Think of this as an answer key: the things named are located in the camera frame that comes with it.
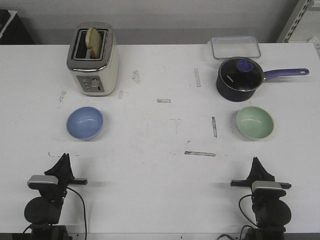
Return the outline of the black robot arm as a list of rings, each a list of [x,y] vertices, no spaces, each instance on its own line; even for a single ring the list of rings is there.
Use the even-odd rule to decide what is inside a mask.
[[[86,185],[86,178],[73,175],[70,155],[63,153],[58,162],[43,175],[32,175],[27,186],[37,190],[40,196],[30,200],[24,209],[24,218],[30,223],[30,240],[71,240],[65,225],[59,225],[64,200],[68,190],[75,193],[83,206],[84,238],[87,239],[88,228],[86,206],[83,197],[69,185]]]
[[[286,195],[286,190],[292,185],[286,182],[277,182],[275,177],[268,173],[259,159],[252,160],[249,175],[244,180],[233,179],[232,187],[250,188],[252,211],[255,215],[254,227],[249,227],[245,233],[245,240],[283,240],[286,231],[285,225],[292,219],[289,206],[280,200]]]

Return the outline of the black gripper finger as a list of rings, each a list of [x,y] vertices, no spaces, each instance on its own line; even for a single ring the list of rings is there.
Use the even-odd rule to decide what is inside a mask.
[[[64,153],[58,162],[51,168],[51,175],[63,175],[65,171],[66,153]]]
[[[260,181],[274,181],[275,180],[275,177],[266,171],[266,169],[263,167],[263,165],[261,164],[261,162],[258,158],[256,158],[256,164],[257,164],[256,169],[258,172],[257,178]]]
[[[65,172],[67,178],[74,178],[70,162],[70,155],[68,153],[65,155]]]
[[[246,180],[256,180],[258,175],[257,175],[257,157],[253,157],[252,159],[252,164],[251,164],[251,169],[249,172],[248,177],[246,178]]]

